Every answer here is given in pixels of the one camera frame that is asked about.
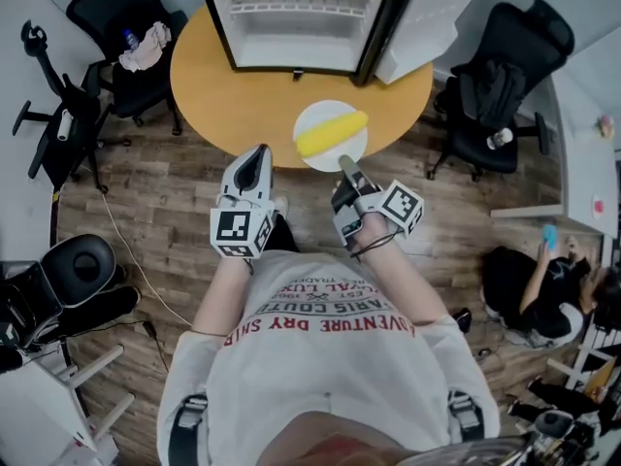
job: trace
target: black office chair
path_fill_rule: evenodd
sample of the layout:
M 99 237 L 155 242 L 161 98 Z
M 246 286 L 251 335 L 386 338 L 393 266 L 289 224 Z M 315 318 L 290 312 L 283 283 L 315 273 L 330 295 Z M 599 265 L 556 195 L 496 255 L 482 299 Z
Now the black office chair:
M 436 99 L 436 110 L 446 114 L 448 140 L 427 179 L 435 178 L 450 155 L 474 166 L 475 182 L 483 169 L 514 173 L 521 137 L 539 137 L 539 150 L 548 155 L 543 117 L 536 113 L 536 125 L 521 128 L 513 118 L 526 95 L 566 63 L 573 45 L 572 29 L 543 0 L 535 0 L 526 12 L 508 3 L 496 5 L 473 59 L 451 70 L 455 77 L 448 79 Z M 506 127 L 514 140 L 489 149 L 487 138 Z
M 0 345 L 27 350 L 58 327 L 65 309 L 99 292 L 113 277 L 115 262 L 104 239 L 81 235 L 58 244 L 39 262 L 0 266 Z
M 27 100 L 17 116 L 13 126 L 13 136 L 16 135 L 21 123 L 25 120 L 48 124 L 28 169 L 28 177 L 34 180 L 39 169 L 43 167 L 48 173 L 54 192 L 56 192 L 60 190 L 70 176 L 74 179 L 77 178 L 76 172 L 86 158 L 95 186 L 103 193 L 108 192 L 108 189 L 99 181 L 95 151 L 112 145 L 129 146 L 131 141 L 127 139 L 113 142 L 98 140 L 111 107 L 108 106 L 101 114 L 97 67 L 91 66 L 88 69 L 80 88 L 73 85 L 66 74 L 62 76 L 63 83 L 49 62 L 46 32 L 39 26 L 33 27 L 28 20 L 21 28 L 21 41 L 26 53 L 39 61 L 49 87 L 61 100 L 60 105 L 52 115 L 30 111 L 31 102 Z M 67 140 L 62 141 L 58 139 L 57 134 L 64 110 L 69 111 L 69 114 L 73 116 L 73 121 Z
M 173 113 L 173 134 L 180 135 L 181 122 L 171 90 L 170 68 L 175 41 L 187 23 L 185 14 L 181 11 L 169 14 L 160 0 L 71 0 L 67 17 L 88 33 L 106 56 L 100 67 L 118 62 L 118 57 L 127 50 L 125 29 L 143 38 L 156 21 L 170 28 L 173 41 L 153 67 L 132 73 L 116 63 L 113 82 L 102 81 L 101 85 L 114 96 L 114 113 L 132 117 L 138 126 L 143 125 L 140 116 L 146 109 L 166 100 Z

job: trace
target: black hair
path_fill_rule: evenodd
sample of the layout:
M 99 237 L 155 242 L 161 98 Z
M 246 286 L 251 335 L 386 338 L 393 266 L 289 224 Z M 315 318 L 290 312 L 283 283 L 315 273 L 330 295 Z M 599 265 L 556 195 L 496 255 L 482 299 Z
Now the black hair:
M 593 298 L 598 303 L 595 322 L 598 326 L 610 329 L 621 328 L 621 271 L 610 267 L 604 278 L 595 288 Z

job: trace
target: forearm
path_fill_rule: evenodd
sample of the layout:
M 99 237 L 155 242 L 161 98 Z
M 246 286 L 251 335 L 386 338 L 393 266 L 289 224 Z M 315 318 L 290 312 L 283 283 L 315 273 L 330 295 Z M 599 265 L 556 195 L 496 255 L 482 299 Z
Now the forearm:
M 526 309 L 539 297 L 539 291 L 541 290 L 541 284 L 543 283 L 543 278 L 545 278 L 546 271 L 547 264 L 537 264 L 537 268 L 535 268 L 535 272 L 529 279 L 526 289 L 524 290 L 524 294 L 522 295 L 520 314 L 523 314 L 524 311 L 526 311 Z
M 240 322 L 245 307 L 245 290 L 250 280 L 247 264 L 238 258 L 223 258 L 217 266 L 192 331 L 227 336 Z
M 413 324 L 428 324 L 448 314 L 436 290 L 420 275 L 393 240 L 362 255 L 384 295 Z

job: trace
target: mini refrigerator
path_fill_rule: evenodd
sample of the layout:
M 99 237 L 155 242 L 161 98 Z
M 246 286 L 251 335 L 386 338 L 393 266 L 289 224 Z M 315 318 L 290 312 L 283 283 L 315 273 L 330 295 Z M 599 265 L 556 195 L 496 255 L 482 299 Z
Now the mini refrigerator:
M 471 0 L 206 0 L 231 67 L 377 76 L 392 83 L 442 55 Z

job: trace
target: chair seat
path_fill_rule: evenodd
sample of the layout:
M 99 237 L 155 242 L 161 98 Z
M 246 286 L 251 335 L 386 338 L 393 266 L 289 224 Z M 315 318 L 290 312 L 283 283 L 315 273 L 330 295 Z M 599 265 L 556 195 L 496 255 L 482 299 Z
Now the chair seat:
M 145 71 L 132 73 L 118 63 L 114 66 L 114 107 L 117 116 L 139 116 L 170 94 L 173 49 L 174 44 L 169 43 L 157 63 Z
M 517 170 L 517 141 L 513 140 L 499 149 L 490 150 L 487 136 L 489 135 L 480 131 L 474 134 L 460 129 L 449 130 L 451 153 L 486 171 L 514 173 Z

